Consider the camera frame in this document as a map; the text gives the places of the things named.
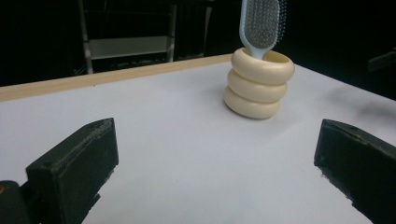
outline brush holder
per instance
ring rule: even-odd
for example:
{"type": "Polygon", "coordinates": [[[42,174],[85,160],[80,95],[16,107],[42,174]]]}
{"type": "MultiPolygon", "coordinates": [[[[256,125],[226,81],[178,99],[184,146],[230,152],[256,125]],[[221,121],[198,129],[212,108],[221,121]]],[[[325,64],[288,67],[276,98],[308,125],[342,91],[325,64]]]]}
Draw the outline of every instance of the brush holder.
{"type": "Polygon", "coordinates": [[[268,51],[262,60],[246,48],[235,51],[228,74],[224,102],[234,112],[252,119],[269,119],[280,108],[294,63],[283,54],[268,51]]]}

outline hairbrush bristles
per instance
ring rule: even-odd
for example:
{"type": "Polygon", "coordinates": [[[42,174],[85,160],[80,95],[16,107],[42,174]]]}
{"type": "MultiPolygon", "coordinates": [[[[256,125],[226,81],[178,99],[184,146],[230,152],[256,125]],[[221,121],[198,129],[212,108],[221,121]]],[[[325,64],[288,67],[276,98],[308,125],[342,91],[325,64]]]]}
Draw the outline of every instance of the hairbrush bristles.
{"type": "Polygon", "coordinates": [[[286,0],[243,0],[240,36],[251,56],[262,56],[285,31],[286,0]]]}

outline cream ring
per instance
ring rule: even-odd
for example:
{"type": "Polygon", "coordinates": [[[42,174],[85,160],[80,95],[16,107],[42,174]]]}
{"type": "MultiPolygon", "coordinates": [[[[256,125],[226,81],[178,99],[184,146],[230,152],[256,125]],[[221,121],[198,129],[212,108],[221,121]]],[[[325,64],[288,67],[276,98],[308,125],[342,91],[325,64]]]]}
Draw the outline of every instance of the cream ring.
{"type": "Polygon", "coordinates": [[[252,119],[269,119],[280,108],[280,102],[262,104],[249,101],[235,94],[230,87],[224,92],[224,102],[236,113],[252,119]]]}
{"type": "Polygon", "coordinates": [[[228,73],[228,85],[238,95],[251,101],[273,103],[279,101],[286,93],[288,85],[270,86],[242,78],[232,69],[228,73]]]}
{"type": "Polygon", "coordinates": [[[263,60],[249,56],[248,49],[235,51],[231,58],[233,69],[237,74],[262,84],[281,85],[294,74],[294,63],[283,54],[268,51],[263,60]]]}

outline wooden table edge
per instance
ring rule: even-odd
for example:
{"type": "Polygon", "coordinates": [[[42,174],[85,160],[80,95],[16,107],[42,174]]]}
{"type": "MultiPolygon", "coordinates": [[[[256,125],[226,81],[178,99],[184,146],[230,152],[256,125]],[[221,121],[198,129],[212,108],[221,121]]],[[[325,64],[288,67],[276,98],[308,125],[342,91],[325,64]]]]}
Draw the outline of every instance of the wooden table edge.
{"type": "Polygon", "coordinates": [[[181,71],[215,63],[226,63],[230,60],[231,54],[225,54],[174,63],[160,63],[104,73],[95,73],[78,77],[65,77],[33,83],[5,86],[0,87],[0,102],[48,94],[57,91],[69,91],[78,88],[122,81],[135,77],[159,75],[162,73],[181,71]]]}

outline white table surface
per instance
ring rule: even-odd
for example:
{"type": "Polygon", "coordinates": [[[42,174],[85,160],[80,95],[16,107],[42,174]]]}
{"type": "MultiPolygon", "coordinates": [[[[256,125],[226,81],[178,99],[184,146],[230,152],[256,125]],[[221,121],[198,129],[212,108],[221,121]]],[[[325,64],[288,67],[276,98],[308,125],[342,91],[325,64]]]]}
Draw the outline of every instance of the white table surface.
{"type": "Polygon", "coordinates": [[[296,65],[280,111],[222,102],[230,63],[0,103],[0,179],[114,118],[120,165],[84,223],[371,223],[314,166],[323,119],[396,145],[396,103],[296,65]]]}

